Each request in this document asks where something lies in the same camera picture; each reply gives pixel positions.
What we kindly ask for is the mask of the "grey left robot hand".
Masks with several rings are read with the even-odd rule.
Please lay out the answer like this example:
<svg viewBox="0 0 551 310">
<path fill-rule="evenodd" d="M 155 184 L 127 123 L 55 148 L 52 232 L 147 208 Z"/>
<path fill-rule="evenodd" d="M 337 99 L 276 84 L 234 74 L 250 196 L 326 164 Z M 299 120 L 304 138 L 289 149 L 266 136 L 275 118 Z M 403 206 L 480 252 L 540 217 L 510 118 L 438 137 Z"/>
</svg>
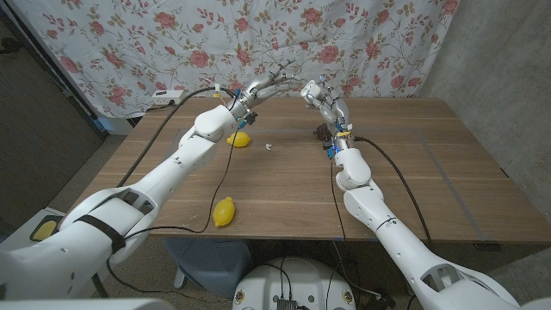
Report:
<svg viewBox="0 0 551 310">
<path fill-rule="evenodd" d="M 302 80 L 300 76 L 288 76 L 283 70 L 295 62 L 295 58 L 286 59 L 270 67 L 264 74 L 253 78 L 232 103 L 228 110 L 237 121 L 243 121 L 252 113 L 252 109 L 274 95 L 291 90 L 292 84 Z"/>
</svg>

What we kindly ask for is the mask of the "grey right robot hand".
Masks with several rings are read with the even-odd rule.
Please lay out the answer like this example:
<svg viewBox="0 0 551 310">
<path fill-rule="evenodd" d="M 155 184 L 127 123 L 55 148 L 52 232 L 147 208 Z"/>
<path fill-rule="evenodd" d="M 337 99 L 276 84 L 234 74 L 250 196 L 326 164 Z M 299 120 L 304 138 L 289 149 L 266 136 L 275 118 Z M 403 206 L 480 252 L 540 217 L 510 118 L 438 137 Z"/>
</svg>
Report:
<svg viewBox="0 0 551 310">
<path fill-rule="evenodd" d="M 329 158 L 353 146 L 350 112 L 337 91 L 322 77 L 319 81 L 310 80 L 300 91 L 308 109 L 317 110 L 323 123 L 313 134 L 323 142 Z"/>
</svg>

